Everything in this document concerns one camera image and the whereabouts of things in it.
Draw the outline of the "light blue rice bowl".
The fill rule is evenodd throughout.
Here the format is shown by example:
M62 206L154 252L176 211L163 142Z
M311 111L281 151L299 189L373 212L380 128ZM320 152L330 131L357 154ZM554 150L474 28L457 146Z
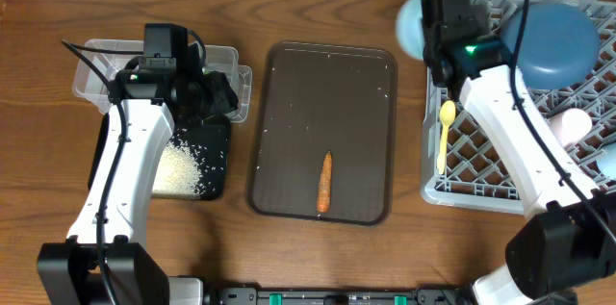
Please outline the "light blue rice bowl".
M402 51L409 57L424 59L423 9L421 0L407 0L399 9L396 20L396 38Z

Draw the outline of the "dark blue bowl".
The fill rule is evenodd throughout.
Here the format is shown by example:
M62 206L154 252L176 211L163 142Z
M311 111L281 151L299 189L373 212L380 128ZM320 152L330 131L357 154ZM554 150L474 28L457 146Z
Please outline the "dark blue bowl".
M531 89L564 89L580 83L595 65L600 37L591 19L576 7L555 2L528 8L516 84Z

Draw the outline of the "pink cup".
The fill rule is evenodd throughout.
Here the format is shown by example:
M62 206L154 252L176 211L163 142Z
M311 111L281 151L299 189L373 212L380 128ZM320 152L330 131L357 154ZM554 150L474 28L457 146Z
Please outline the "pink cup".
M549 119L552 133L563 148L581 141L592 129L590 115L578 108L571 108Z

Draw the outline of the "light blue cup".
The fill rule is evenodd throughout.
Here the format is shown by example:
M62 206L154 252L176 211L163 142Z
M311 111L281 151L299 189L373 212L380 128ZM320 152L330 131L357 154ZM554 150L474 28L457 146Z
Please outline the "light blue cup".
M609 180L616 178L616 144L603 145L596 160L599 172Z

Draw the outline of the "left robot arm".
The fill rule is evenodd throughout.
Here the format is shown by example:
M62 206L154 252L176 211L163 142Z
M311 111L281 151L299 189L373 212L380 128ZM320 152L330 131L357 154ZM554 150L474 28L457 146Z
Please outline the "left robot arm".
M180 119L213 118L201 41L148 40L136 64L100 80L112 107L88 200L64 242L41 247L37 268L54 304L208 304L195 277L168 277L145 250L155 173Z

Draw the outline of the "orange carrot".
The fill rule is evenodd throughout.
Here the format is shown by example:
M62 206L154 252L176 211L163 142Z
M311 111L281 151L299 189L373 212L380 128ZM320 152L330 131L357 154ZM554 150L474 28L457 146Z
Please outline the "orange carrot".
M326 213L330 207L332 170L333 157L331 152L328 151L323 159L318 185L317 211L319 213Z

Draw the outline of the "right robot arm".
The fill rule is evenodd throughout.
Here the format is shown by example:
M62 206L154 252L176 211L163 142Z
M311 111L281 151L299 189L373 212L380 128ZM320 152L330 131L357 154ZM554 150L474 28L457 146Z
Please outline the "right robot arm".
M477 279L477 304L529 304L615 272L615 197L559 145L526 90L517 55L481 26L471 0L421 0L424 60L492 142L527 223L505 264Z

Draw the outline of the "yellow plastic spoon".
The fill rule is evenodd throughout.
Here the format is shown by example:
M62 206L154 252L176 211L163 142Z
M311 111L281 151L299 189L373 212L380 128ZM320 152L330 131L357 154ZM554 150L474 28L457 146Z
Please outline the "yellow plastic spoon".
M451 100L448 100L442 105L440 112L439 112L439 118L442 124L442 129L441 129L441 137L439 140L437 171L440 175L443 175L445 173L446 164L447 164L449 127L455 120L455 117L456 117L455 103Z

